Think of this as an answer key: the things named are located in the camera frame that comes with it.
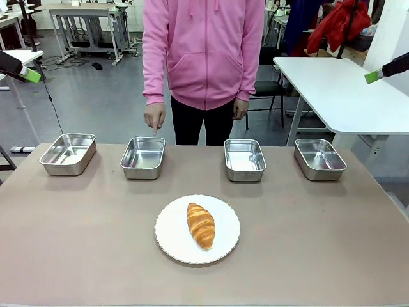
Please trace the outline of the grey metal workbench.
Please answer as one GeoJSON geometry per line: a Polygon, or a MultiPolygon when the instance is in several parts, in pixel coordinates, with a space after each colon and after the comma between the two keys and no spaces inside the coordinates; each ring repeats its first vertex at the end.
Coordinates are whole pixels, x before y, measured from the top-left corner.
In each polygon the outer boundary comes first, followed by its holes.
{"type": "Polygon", "coordinates": [[[49,14],[61,57],[60,65],[80,53],[105,53],[116,66],[124,54],[138,56],[137,42],[130,36],[125,0],[61,0],[41,5],[49,14]]]}

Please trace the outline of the red jacket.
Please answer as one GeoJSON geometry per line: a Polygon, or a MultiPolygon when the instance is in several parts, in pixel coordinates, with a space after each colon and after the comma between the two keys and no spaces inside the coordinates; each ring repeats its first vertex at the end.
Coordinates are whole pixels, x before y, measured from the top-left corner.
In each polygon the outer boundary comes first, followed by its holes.
{"type": "Polygon", "coordinates": [[[308,53],[318,52],[321,39],[326,38],[330,50],[335,52],[344,42],[354,39],[360,32],[371,25],[367,4],[358,0],[342,0],[335,4],[332,11],[318,24],[307,42],[308,53]]]}

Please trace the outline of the black folding chair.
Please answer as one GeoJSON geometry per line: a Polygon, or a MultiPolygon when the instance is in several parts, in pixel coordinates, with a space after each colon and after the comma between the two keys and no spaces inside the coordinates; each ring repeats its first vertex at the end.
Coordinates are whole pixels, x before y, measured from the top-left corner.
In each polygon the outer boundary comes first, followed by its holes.
{"type": "MultiPolygon", "coordinates": [[[[281,57],[280,51],[271,46],[262,46],[259,54],[259,66],[273,66],[274,58],[281,57]]],[[[281,116],[281,127],[284,127],[284,96],[286,90],[283,87],[283,74],[280,72],[278,79],[255,82],[255,93],[250,100],[271,99],[270,107],[267,109],[249,109],[245,114],[245,128],[249,129],[249,112],[251,111],[273,111],[279,110],[281,116]]]]}

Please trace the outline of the black trousers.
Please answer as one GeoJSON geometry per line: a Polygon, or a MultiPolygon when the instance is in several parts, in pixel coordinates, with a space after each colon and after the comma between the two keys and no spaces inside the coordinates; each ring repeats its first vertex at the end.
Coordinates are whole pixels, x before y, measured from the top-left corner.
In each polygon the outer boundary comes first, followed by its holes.
{"type": "Polygon", "coordinates": [[[233,128],[234,101],[211,110],[186,106],[171,97],[171,109],[176,145],[196,146],[202,124],[205,127],[206,145],[222,146],[233,128]]]}

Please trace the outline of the person's left hand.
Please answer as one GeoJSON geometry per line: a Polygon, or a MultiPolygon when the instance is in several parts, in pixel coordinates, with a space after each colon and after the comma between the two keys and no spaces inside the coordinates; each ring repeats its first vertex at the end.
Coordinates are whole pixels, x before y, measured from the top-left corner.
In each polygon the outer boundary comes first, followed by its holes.
{"type": "Polygon", "coordinates": [[[241,120],[247,113],[249,102],[236,98],[233,104],[233,120],[241,120]]]}

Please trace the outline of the golden brown croissant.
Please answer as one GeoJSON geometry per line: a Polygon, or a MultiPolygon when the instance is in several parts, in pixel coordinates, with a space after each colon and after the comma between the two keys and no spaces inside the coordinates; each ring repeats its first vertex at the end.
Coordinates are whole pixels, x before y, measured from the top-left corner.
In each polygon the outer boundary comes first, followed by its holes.
{"type": "Polygon", "coordinates": [[[210,250],[215,238],[215,221],[209,211],[196,203],[189,203],[187,224],[196,244],[205,251],[210,250]]]}

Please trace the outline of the rectangular steel container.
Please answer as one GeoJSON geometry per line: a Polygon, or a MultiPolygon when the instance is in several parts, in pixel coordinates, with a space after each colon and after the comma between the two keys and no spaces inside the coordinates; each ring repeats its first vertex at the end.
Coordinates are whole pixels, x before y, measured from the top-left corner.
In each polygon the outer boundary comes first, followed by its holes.
{"type": "Polygon", "coordinates": [[[78,176],[96,153],[96,136],[85,133],[60,135],[40,157],[40,164],[52,176],[78,176]]]}
{"type": "Polygon", "coordinates": [[[324,139],[296,139],[294,157],[306,179],[338,181],[347,165],[324,139]]]}
{"type": "Polygon", "coordinates": [[[128,180],[156,180],[162,170],[166,141],[158,137],[132,138],[121,158],[121,168],[128,180]]]}
{"type": "Polygon", "coordinates": [[[253,139],[227,139],[224,142],[226,174],[232,182],[259,182],[266,170],[260,144],[253,139]]]}

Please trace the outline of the white scalloped plate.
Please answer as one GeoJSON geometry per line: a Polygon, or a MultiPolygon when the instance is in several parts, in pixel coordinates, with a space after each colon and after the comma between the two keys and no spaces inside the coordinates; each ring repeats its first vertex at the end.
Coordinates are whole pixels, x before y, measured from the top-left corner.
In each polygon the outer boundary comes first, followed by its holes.
{"type": "Polygon", "coordinates": [[[236,247],[240,238],[240,222],[226,202],[213,196],[192,194],[173,200],[161,210],[155,223],[155,237],[162,250],[179,262],[210,264],[224,258],[236,247]],[[196,243],[189,231],[189,203],[202,206],[214,218],[215,239],[207,251],[196,243]]]}

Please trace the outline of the pink zip hoodie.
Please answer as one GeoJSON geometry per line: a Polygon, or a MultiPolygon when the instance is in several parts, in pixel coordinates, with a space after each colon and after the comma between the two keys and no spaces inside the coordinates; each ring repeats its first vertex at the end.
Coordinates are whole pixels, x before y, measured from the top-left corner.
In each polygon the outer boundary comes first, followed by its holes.
{"type": "Polygon", "coordinates": [[[265,0],[144,0],[143,96],[211,110],[255,92],[265,0]]]}

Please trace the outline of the white side table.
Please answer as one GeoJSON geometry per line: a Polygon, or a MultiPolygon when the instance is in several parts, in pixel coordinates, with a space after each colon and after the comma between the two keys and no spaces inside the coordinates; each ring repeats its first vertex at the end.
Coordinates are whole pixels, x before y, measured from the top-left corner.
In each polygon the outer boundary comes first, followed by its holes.
{"type": "Polygon", "coordinates": [[[304,104],[335,134],[336,149],[351,149],[357,136],[409,135],[409,97],[385,81],[366,83],[365,69],[348,59],[275,57],[300,95],[287,146],[293,146],[304,104]]]}

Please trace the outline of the person's right hand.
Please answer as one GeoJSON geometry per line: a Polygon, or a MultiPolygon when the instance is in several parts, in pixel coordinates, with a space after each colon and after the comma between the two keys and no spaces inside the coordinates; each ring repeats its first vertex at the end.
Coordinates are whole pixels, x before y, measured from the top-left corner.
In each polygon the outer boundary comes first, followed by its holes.
{"type": "Polygon", "coordinates": [[[163,102],[149,104],[144,110],[144,120],[148,127],[156,134],[163,126],[166,118],[166,107],[163,102]]]}

